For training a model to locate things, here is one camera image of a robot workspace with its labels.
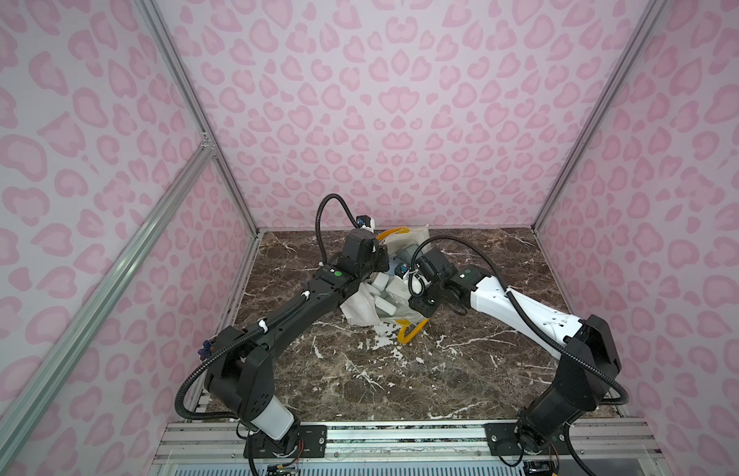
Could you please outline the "white canvas bag yellow handles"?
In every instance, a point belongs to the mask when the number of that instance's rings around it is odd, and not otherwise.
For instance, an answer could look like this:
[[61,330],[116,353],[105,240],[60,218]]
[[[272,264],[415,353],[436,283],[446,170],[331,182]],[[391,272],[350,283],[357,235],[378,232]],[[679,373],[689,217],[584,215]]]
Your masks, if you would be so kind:
[[376,326],[394,323],[399,326],[397,341],[408,344],[421,333],[429,319],[411,309],[407,289],[411,255],[430,237],[429,228],[397,227],[381,232],[377,239],[389,252],[389,269],[371,274],[340,309],[351,325]]

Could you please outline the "white rectangular digital clock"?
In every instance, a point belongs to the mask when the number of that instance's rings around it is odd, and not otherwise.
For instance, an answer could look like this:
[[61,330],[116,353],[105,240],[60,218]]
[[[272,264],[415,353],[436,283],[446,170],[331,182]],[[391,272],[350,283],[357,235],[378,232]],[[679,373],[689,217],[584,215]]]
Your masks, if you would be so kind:
[[369,279],[369,292],[373,296],[375,310],[382,319],[422,319],[422,315],[411,309],[411,293],[407,280],[396,275],[376,273]]

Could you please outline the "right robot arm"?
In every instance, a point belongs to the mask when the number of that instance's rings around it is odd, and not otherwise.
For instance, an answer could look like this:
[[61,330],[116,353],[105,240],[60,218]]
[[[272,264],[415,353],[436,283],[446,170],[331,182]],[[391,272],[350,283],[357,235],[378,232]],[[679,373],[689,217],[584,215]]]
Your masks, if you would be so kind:
[[509,446],[528,454],[548,448],[555,436],[601,406],[619,406],[629,394],[617,382],[621,360],[611,329],[601,317],[580,319],[506,287],[494,271],[457,268],[438,249],[413,255],[411,309],[431,317],[441,305],[460,313],[478,311],[511,327],[558,360],[543,393],[520,411]]

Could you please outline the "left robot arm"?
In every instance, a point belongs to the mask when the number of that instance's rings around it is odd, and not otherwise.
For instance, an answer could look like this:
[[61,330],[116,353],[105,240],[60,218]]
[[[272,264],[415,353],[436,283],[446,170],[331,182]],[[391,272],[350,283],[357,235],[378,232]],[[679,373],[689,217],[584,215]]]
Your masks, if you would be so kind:
[[290,452],[297,418],[275,395],[274,367],[284,350],[310,325],[353,297],[371,275],[389,269],[387,246],[367,229],[352,230],[304,289],[265,319],[224,329],[212,344],[204,388],[250,430]]

